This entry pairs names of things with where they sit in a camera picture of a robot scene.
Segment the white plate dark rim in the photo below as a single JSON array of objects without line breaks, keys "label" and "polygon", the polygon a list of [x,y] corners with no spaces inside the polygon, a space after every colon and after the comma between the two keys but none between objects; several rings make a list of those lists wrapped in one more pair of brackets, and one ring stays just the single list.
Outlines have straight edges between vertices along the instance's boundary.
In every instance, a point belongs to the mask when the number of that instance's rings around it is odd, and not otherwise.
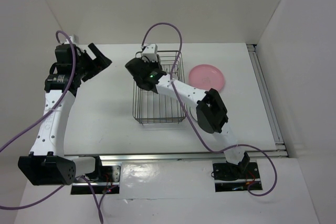
[{"label": "white plate dark rim", "polygon": [[189,108],[189,114],[191,116],[191,118],[197,123],[197,113],[195,109]]}]

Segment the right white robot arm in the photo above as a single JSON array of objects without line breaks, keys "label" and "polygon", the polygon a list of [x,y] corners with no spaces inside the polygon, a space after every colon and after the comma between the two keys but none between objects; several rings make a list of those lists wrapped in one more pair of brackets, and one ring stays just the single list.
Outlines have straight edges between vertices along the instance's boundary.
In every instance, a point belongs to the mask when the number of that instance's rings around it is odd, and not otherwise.
[{"label": "right white robot arm", "polygon": [[224,153],[230,174],[235,178],[242,177],[247,172],[250,158],[238,145],[238,140],[229,125],[227,109],[217,90],[198,89],[190,86],[174,76],[175,63],[167,73],[158,62],[142,58],[133,58],[125,64],[125,68],[133,77],[137,86],[143,90],[178,100],[182,109],[189,107],[196,111],[197,125],[189,120],[197,137],[201,139],[198,130],[211,135],[216,141],[224,144],[221,151],[206,149],[212,153]]}]

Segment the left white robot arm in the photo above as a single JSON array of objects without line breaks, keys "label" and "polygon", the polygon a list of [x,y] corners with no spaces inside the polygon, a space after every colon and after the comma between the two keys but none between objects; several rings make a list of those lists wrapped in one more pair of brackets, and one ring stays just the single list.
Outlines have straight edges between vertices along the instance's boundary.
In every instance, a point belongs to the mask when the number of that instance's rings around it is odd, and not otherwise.
[{"label": "left white robot arm", "polygon": [[93,182],[103,177],[98,156],[64,154],[67,122],[77,90],[112,63],[95,44],[88,47],[94,59],[78,46],[62,44],[55,49],[56,62],[45,80],[45,119],[29,154],[18,160],[18,168],[35,186],[70,185],[82,175]]}]

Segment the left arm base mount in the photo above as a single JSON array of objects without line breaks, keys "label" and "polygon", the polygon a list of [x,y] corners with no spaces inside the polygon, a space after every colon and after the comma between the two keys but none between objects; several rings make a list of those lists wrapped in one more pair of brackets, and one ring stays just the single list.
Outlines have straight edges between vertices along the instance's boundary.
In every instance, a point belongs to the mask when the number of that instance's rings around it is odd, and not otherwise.
[{"label": "left arm base mount", "polygon": [[[98,173],[94,175],[85,175],[90,182],[95,194],[114,195],[120,193],[121,164],[102,165]],[[91,195],[89,185],[83,178],[77,178],[72,183],[71,195]]]}]

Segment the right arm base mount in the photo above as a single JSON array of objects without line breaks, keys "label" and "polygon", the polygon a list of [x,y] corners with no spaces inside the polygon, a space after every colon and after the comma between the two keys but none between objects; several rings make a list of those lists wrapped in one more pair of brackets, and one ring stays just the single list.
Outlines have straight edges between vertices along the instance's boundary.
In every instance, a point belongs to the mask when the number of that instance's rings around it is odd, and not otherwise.
[{"label": "right arm base mount", "polygon": [[227,163],[213,163],[211,177],[214,179],[216,192],[262,190],[260,173],[256,162],[248,164],[242,175],[233,175]]}]

